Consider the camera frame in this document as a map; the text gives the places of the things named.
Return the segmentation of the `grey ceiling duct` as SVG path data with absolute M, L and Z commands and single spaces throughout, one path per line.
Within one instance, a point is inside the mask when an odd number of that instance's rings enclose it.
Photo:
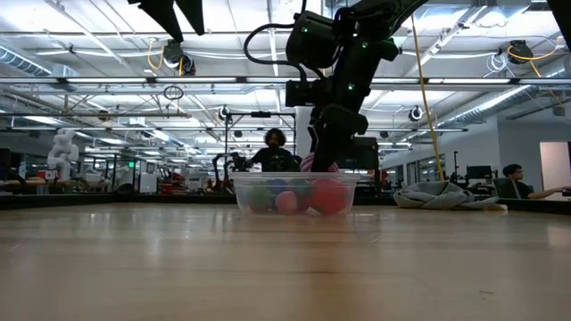
M 60 63 L 35 62 L 12 48 L 0 45 L 0 63 L 23 71 L 33 77 L 77 77 L 72 67 Z
M 539 93 L 547 92 L 549 89 L 554 89 L 555 87 L 557 87 L 557 85 L 524 85 L 502 92 L 492 92 L 482 95 L 474 101 L 460 106 L 456 111 L 452 111 L 438 119 L 437 127 L 442 128 L 451 126 L 457 122 L 464 123 L 474 119 L 485 118 L 490 114 L 505 111 L 514 105 L 530 101 Z

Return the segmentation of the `red toy tomato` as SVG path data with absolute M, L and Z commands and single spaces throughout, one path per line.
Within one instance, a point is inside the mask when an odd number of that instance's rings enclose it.
M 328 178 L 310 182 L 310 207 L 323 215 L 333 215 L 349 205 L 349 189 L 344 183 Z

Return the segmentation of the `small pink toy peach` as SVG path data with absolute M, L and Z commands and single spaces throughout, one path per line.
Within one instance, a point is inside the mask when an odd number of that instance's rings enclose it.
M 293 191 L 284 191 L 276 197 L 275 205 L 279 214 L 296 214 L 298 210 L 298 197 Z

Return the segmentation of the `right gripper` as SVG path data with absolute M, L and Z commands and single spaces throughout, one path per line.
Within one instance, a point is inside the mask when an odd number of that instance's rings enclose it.
M 336 161 L 352 144 L 352 134 L 364 134 L 368 129 L 368 120 L 360 114 L 360 108 L 370 94 L 372 79 L 368 72 L 338 70 L 333 76 L 312 83 L 311 123 L 323 127 L 332 125 L 343 131 L 334 128 L 314 130 L 311 172 L 336 172 Z

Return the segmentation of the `clear plastic container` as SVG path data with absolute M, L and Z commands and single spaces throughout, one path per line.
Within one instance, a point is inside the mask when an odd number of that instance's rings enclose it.
M 282 215 L 282 216 L 298 216 L 298 215 L 310 215 L 310 216 L 325 216 L 331 217 L 336 215 L 345 215 L 349 213 L 352 209 L 355 189 L 358 181 L 360 180 L 360 175 L 351 173 L 341 173 L 341 172 L 238 172 L 235 173 L 232 178 L 235 183 L 236 201 L 239 209 L 245 214 L 259 214 L 259 215 Z M 289 182 L 289 189 L 287 191 L 292 191 L 291 181 L 296 178 L 308 179 L 313 181 L 315 179 L 328 178 L 338 180 L 348 186 L 349 189 L 349 205 L 348 207 L 333 215 L 323 215 L 313 208 L 310 207 L 303 213 L 296 213 L 293 215 L 279 214 L 274 205 L 274 209 L 267 213 L 254 213 L 250 210 L 248 206 L 248 193 L 255 186 L 266 187 L 266 181 L 270 179 L 283 179 Z

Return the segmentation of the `black wall screen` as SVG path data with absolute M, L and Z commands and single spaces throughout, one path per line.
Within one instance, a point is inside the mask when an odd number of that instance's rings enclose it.
M 353 138 L 353 168 L 354 169 L 378 169 L 378 143 L 375 137 Z

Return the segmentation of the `long light bar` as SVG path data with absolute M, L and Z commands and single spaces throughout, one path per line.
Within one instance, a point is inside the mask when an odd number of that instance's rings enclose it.
M 292 77 L 159 77 L 159 78 L 0 78 L 2 85 L 148 85 L 148 84 L 271 84 L 300 81 Z M 428 85 L 571 86 L 571 78 L 424 78 Z

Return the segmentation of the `black rig stand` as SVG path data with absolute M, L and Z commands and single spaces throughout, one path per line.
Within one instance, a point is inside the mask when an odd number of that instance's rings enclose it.
M 293 133 L 293 152 L 296 153 L 295 148 L 297 147 L 297 119 L 296 114 L 293 112 L 278 112 L 278 111 L 248 111 L 248 112 L 230 112 L 227 111 L 224 116 L 224 150 L 228 152 L 229 150 L 229 136 L 235 131 L 244 132 L 255 132 L 255 131 L 267 131 L 270 127 L 265 128 L 263 126 L 244 128 L 239 127 L 238 124 L 243 118 L 251 119 L 278 119 L 278 129 L 282 130 L 284 133 L 286 131 Z

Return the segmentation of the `person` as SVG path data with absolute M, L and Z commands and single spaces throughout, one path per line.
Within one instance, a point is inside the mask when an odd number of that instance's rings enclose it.
M 300 169 L 297 159 L 284 148 L 286 136 L 278 128 L 270 129 L 264 136 L 266 147 L 257 151 L 248 163 L 261 164 L 263 172 L 295 172 Z
M 561 186 L 549 190 L 534 192 L 528 185 L 523 183 L 523 168 L 518 164 L 509 164 L 503 168 L 502 173 L 505 178 L 514 180 L 521 194 L 520 200 L 540 200 L 545 199 L 555 193 L 571 191 L 571 186 Z

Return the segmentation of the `magenta spiky ball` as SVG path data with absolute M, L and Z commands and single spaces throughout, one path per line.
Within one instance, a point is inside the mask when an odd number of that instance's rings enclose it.
M 301 172 L 311 172 L 313 161 L 314 161 L 314 153 L 310 152 L 305 158 L 302 159 L 300 165 Z M 327 172 L 338 172 L 338 171 L 339 168 L 335 162 L 327 169 Z

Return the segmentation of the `black office chair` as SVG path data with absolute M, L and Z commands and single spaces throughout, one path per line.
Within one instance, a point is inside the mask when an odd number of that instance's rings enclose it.
M 521 194 L 517 183 L 509 178 L 495 178 L 492 180 L 497 196 L 503 199 L 520 199 Z

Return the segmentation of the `grey crumpled cloth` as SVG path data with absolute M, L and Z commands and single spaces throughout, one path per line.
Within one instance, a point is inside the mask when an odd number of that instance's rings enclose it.
M 422 182 L 406 185 L 393 199 L 400 208 L 421 210 L 507 210 L 499 204 L 497 196 L 478 201 L 476 197 L 458 185 L 448 181 Z

